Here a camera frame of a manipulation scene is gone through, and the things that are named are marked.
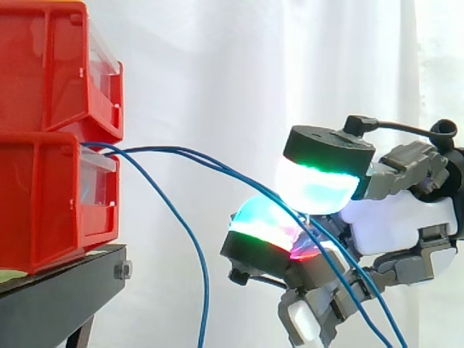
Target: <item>white curtain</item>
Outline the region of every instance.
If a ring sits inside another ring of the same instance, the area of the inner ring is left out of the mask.
[[[356,113],[429,126],[442,116],[421,113],[426,101],[413,0],[87,3],[125,64],[124,146],[188,146],[272,186],[293,124],[340,128]],[[388,130],[368,137],[379,152],[410,139]],[[281,291],[232,284],[230,264],[219,255],[228,217],[251,189],[183,159],[138,158],[207,256],[212,298],[206,347],[289,347],[277,317]],[[134,274],[97,315],[91,347],[195,347],[202,278],[194,248],[129,165],[123,165],[122,190],[119,241],[128,244]],[[399,287],[385,297],[409,347],[419,347],[416,290]],[[378,303],[367,308],[394,341]],[[339,328],[333,347],[382,346],[355,315]]]
[[[420,72],[420,122],[454,120],[464,147],[464,22],[461,1],[417,0]],[[461,313],[464,255],[458,254],[446,273],[420,288],[421,348],[463,346]]]

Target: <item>black cable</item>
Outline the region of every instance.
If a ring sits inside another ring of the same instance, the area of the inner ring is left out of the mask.
[[[262,275],[249,277],[249,278],[252,279],[253,281],[260,281],[261,283],[266,283],[266,284],[277,286],[278,288],[281,288],[283,290],[288,289],[288,286],[285,283],[282,283],[280,281],[276,281],[276,280],[268,278],[268,277],[263,277]]]
[[[436,133],[436,132],[431,132],[431,131],[416,128],[416,127],[411,127],[410,125],[402,125],[400,123],[393,123],[393,122],[379,121],[377,126],[378,128],[394,129],[396,131],[411,133],[417,136],[425,136],[429,139],[435,139],[435,140],[451,139],[451,138],[454,138],[457,134],[457,130],[455,129],[451,133]]]

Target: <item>black cylinder cap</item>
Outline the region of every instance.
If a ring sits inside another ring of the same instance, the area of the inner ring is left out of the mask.
[[[293,163],[326,173],[364,178],[375,151],[362,139],[350,141],[337,136],[331,129],[295,125],[283,155]]]
[[[276,278],[283,278],[290,261],[286,250],[235,231],[228,232],[220,254]]]

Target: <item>cable connector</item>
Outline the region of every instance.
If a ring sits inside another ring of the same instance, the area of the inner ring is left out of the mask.
[[[362,138],[364,133],[375,131],[379,126],[380,122],[375,118],[351,115],[348,116],[343,131],[352,136]]]

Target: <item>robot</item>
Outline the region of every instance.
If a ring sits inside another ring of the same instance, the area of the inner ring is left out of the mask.
[[[378,128],[429,142],[399,145],[373,162],[375,148],[363,135]],[[464,150],[455,147],[456,133],[449,120],[425,131],[363,116],[349,116],[342,130],[292,128],[281,173],[295,165],[307,171],[280,174],[278,193],[300,213],[361,302],[374,298],[371,287],[315,224],[356,261],[376,256],[363,269],[380,292],[434,279],[453,261],[464,235]],[[309,176],[312,181],[301,183]],[[358,311],[307,233],[266,197],[253,197],[232,215],[221,254],[231,261],[234,283],[254,279],[285,289],[278,316],[292,347],[329,347],[337,326]]]

